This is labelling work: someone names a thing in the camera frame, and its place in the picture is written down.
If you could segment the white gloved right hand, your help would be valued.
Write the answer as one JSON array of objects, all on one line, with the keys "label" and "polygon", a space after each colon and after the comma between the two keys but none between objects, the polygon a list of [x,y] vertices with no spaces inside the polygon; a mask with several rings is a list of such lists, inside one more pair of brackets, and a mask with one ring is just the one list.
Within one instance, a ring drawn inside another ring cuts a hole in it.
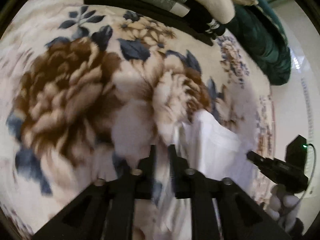
[{"label": "white gloved right hand", "polygon": [[271,189],[271,197],[266,213],[289,235],[300,236],[304,230],[303,222],[297,217],[300,199],[286,191],[284,185]]}]

